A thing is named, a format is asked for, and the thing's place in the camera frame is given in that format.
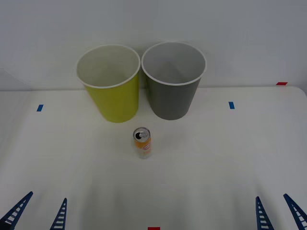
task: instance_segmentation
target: blue tape marker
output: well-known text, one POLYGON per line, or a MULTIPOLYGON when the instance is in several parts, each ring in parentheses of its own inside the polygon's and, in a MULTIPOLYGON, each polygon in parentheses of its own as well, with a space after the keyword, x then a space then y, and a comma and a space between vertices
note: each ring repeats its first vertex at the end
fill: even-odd
POLYGON ((37 108, 37 112, 41 112, 43 109, 43 106, 44 106, 43 104, 40 104, 37 108))
POLYGON ((229 103, 229 108, 230 109, 235 109, 234 103, 233 102, 228 102, 229 103))

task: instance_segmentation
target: white wall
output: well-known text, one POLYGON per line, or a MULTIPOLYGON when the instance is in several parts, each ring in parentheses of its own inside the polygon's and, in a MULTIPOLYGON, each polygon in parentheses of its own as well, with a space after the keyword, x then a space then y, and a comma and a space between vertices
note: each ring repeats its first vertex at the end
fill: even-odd
POLYGON ((94 46, 164 40, 205 52, 201 86, 307 84, 306 0, 2 0, 0 21, 0 68, 33 89, 81 88, 94 46))

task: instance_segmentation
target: yellow cup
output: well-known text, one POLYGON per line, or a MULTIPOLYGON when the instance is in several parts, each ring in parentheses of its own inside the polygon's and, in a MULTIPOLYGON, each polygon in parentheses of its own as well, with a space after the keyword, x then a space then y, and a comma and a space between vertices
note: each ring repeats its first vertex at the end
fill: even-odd
POLYGON ((106 120, 130 120, 139 107, 141 61, 130 47, 99 46, 90 50, 77 64, 77 76, 106 120))

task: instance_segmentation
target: cup rim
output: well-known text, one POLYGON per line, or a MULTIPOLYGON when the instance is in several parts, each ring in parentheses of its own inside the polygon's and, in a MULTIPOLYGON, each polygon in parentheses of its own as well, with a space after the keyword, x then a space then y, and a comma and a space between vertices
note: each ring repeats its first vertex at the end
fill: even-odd
POLYGON ((106 44, 106 45, 96 46, 96 47, 94 47, 94 48, 92 48, 92 49, 86 51, 86 52, 78 59, 78 61, 77 61, 76 72, 77 72, 77 77, 78 77, 79 81, 81 81, 83 85, 86 85, 86 86, 88 86, 88 87, 95 88, 95 89, 110 89, 110 88, 115 88, 115 87, 118 87, 118 86, 120 86, 120 85, 123 85, 123 84, 127 83, 128 81, 130 81, 131 79, 133 79, 134 76, 139 72, 140 67, 141 67, 141 59, 140 59, 139 54, 138 54, 134 49, 132 49, 132 48, 129 47, 129 46, 122 45, 122 44, 106 44), (81 80, 81 78, 79 77, 79 74, 78 74, 78 65, 79 65, 81 59, 82 59, 85 55, 87 55, 89 52, 91 52, 91 51, 93 51, 93 50, 95 50, 95 49, 104 47, 104 46, 120 46, 120 47, 124 47, 124 48, 127 48, 127 49, 131 50, 131 51, 137 56, 138 62, 139 62, 136 71, 132 74, 131 77, 129 77, 128 79, 126 79, 126 80, 124 80, 124 81, 122 81, 121 83, 116 84, 116 85, 110 85, 110 86, 94 86, 94 85, 90 85, 90 84, 88 84, 88 83, 85 83, 83 80, 81 80))
POLYGON ((195 46, 192 46, 191 44, 188 44, 188 43, 186 43, 186 42, 180 42, 180 41, 165 41, 165 42, 160 42, 160 43, 158 43, 158 44, 156 44, 156 45, 154 45, 154 46, 149 47, 149 48, 145 51, 145 53, 143 54, 143 56, 142 56, 141 65, 142 65, 142 69, 143 69, 143 71, 145 72, 145 74, 146 74, 150 79, 154 80, 155 82, 160 83, 160 84, 163 84, 163 85, 182 86, 182 85, 189 85, 189 84, 191 84, 191 83, 194 83, 194 82, 198 81, 198 80, 202 77, 202 75, 204 74, 204 72, 207 70, 207 59, 206 59, 205 55, 204 55, 198 48, 196 48, 195 46), (185 83, 167 83, 167 82, 164 82, 164 81, 161 81, 161 80, 158 80, 158 79, 154 78, 153 76, 151 76, 151 75, 146 71, 143 62, 144 62, 144 57, 145 57, 145 55, 147 54, 147 52, 148 52, 149 50, 151 50, 152 48, 156 47, 156 46, 159 46, 159 45, 162 45, 162 44, 166 44, 166 43, 184 44, 184 45, 187 45, 187 46, 190 46, 190 47, 196 49, 196 50, 202 55, 202 57, 203 57, 204 60, 205 60, 205 68, 204 68, 203 72, 199 75, 199 77, 197 77, 197 78, 194 79, 194 80, 185 82, 185 83))

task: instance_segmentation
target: paper cup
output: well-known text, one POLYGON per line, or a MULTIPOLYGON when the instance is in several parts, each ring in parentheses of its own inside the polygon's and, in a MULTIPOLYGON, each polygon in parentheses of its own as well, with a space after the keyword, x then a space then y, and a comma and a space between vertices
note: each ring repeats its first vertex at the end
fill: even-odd
POLYGON ((153 112, 162 119, 176 120, 188 112, 207 62, 191 45, 163 42, 146 50, 142 68, 153 112))
POLYGON ((139 55, 122 45, 99 46, 79 60, 77 76, 106 120, 125 122, 137 112, 140 65, 139 55))

